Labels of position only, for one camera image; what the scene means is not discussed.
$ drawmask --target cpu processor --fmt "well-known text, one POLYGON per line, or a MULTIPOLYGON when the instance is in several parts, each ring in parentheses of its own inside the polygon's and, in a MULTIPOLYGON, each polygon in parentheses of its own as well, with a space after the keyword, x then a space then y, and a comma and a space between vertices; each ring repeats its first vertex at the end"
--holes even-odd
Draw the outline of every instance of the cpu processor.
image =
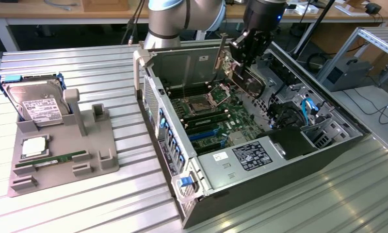
POLYGON ((30 139, 24 139, 22 143, 22 159, 44 155, 47 151, 47 137, 34 137, 30 139))
POLYGON ((71 113, 64 100, 64 79, 62 74, 6 76, 0 78, 0 89, 10 98, 23 121, 32 120, 39 127, 62 124, 63 115, 71 113))

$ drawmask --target sticker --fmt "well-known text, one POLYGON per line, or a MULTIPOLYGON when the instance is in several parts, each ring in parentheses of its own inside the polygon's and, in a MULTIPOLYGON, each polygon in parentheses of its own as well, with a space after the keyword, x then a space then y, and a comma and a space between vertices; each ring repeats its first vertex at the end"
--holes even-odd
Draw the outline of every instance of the sticker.
POLYGON ((234 149, 244 170, 251 171, 272 162, 260 142, 250 143, 234 149))
POLYGON ((212 120, 204 120, 204 121, 198 122, 195 125, 202 125, 202 124, 206 124, 206 123, 210 123, 210 122, 212 122, 212 120))
POLYGON ((199 59, 199 61, 207 61, 208 60, 208 56, 200 56, 200 59, 199 59))
POLYGON ((24 101, 23 105, 35 123, 60 120, 63 118, 55 98, 24 101))
POLYGON ((222 153, 218 153, 218 154, 214 154, 214 158, 215 158, 215 161, 220 161, 223 159, 227 159, 228 158, 228 155, 226 152, 222 152, 222 153))
POLYGON ((59 161, 58 160, 52 160, 52 161, 40 163, 40 164, 35 164, 34 167, 50 166, 50 165, 56 164, 56 163, 59 163, 59 161))

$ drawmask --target power cord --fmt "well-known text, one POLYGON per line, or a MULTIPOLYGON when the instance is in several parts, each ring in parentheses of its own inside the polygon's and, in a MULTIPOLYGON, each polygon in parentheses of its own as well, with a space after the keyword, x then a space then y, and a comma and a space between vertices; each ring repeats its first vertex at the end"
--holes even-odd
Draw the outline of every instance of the power cord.
POLYGON ((385 111, 386 111, 387 108, 388 108, 388 104, 387 104, 383 108, 379 109, 379 108, 377 107, 375 103, 374 103, 370 99, 367 99, 366 96, 363 96, 363 95, 358 92, 357 89, 354 89, 354 90, 355 90, 355 92, 358 93, 358 95, 359 95, 362 98, 365 98, 365 99, 366 99, 366 100, 373 104, 374 108, 377 109, 377 111, 375 111, 374 113, 367 113, 367 112, 363 110, 363 108, 361 107, 361 105, 358 104, 358 102, 354 100, 354 98, 348 95, 348 93, 347 93, 346 91, 343 91, 343 93, 350 97, 350 99, 353 100, 353 102, 355 103, 355 105, 359 107, 359 109, 363 111, 365 114, 367 114, 367 115, 374 115, 374 114, 377 114, 378 112, 381 112, 382 114, 381 114, 381 116, 379 116, 379 123, 381 123, 382 125, 387 125, 388 122, 383 123, 383 122, 382 122, 382 117, 383 117, 383 115, 385 115, 385 116, 388 118, 387 114, 385 113, 385 111))
POLYGON ((51 0, 43 0, 46 2, 46 4, 51 5, 51 6, 55 6, 55 7, 59 7, 59 8, 63 8, 64 10, 67 11, 71 11, 72 8, 70 6, 79 6, 78 3, 71 3, 71 4, 56 4, 56 3, 52 3, 51 0))
MULTIPOLYGON (((308 1, 308 4, 307 4, 307 6, 306 6, 306 9, 304 9, 304 12, 303 12, 303 15, 302 15, 302 18, 300 18, 300 20, 299 20, 298 25, 302 24, 302 21, 303 21, 303 18, 304 18, 306 12, 307 12, 307 10, 308 10, 308 8, 310 8, 310 4, 311 4, 311 2, 308 1)), ((290 37, 290 40, 288 40, 288 42, 287 42, 287 44, 286 44, 286 47, 284 47, 284 50, 286 50, 286 51, 287 51, 287 49, 288 49, 288 47, 290 47, 291 41, 292 41, 292 37, 290 37)))
POLYGON ((381 18, 382 18, 382 22, 381 23, 383 23, 385 22, 385 18, 383 18, 383 16, 382 16, 382 14, 381 13, 378 13, 378 15, 381 16, 381 18))
POLYGON ((128 20, 127 30, 126 30, 126 33, 124 33, 124 36, 123 36, 123 39, 122 39, 122 45, 124 44, 128 32, 131 31, 131 29, 134 30, 135 17, 136 17, 138 12, 140 11, 140 8, 143 8, 143 6, 144 6, 143 3, 146 3, 146 0, 140 0, 140 2, 138 4, 138 7, 136 7, 136 10, 134 12, 134 15, 132 15, 131 19, 128 20))
POLYGON ((140 15, 142 15, 142 11, 143 11, 144 5, 146 5, 146 0, 143 0, 143 5, 142 5, 140 11, 138 13, 138 17, 136 17, 136 21, 135 21, 134 29, 132 29, 132 34, 131 34, 131 37, 130 37, 130 40, 128 40, 128 45, 132 45, 132 43, 134 43, 134 36, 135 36, 135 33, 136 33, 138 20, 140 19, 140 15))
MULTIPOLYGON (((348 50, 347 52, 353 52, 353 51, 361 49, 365 45, 367 45, 367 42, 363 43, 362 45, 359 45, 357 48, 348 50)), ((323 59, 323 63, 326 63, 328 60, 327 55, 336 55, 336 54, 338 54, 338 52, 335 52, 335 53, 316 52, 316 53, 311 54, 306 60, 306 65, 308 67, 308 70, 314 73, 319 71, 319 69, 316 69, 311 66, 314 58, 320 57, 323 59)))

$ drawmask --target green circuit board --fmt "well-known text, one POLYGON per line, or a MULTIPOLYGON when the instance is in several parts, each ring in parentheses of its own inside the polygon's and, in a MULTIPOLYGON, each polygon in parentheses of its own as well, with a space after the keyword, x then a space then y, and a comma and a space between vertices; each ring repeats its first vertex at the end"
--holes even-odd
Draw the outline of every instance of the green circuit board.
MULTIPOLYGON (((250 113, 243 107, 240 99, 236 97, 236 93, 227 86, 216 86, 208 94, 174 99, 172 105, 180 119, 188 119, 191 117, 202 118, 202 116, 207 116, 210 113, 226 112, 223 114, 227 117, 224 120, 215 117, 206 126, 208 128, 206 132, 218 130, 216 134, 199 140, 192 140, 194 148, 199 154, 211 152, 210 150, 203 151, 202 149, 219 143, 222 147, 216 147, 215 150, 236 145, 232 140, 234 136, 230 136, 231 133, 242 132, 242 134, 236 133, 236 135, 243 135, 242 141, 239 141, 243 142, 256 139, 258 135, 263 132, 251 119, 250 113)), ((191 131, 192 129, 186 130, 190 137, 204 133, 191 133, 191 131)))

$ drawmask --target metal bracket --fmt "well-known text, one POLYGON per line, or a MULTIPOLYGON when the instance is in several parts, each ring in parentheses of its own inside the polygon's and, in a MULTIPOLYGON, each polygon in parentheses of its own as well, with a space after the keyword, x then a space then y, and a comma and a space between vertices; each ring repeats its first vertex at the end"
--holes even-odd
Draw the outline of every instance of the metal bracket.
POLYGON ((134 52, 134 85, 135 85, 135 90, 140 90, 140 67, 148 68, 152 66, 151 62, 151 53, 148 50, 136 50, 134 52))

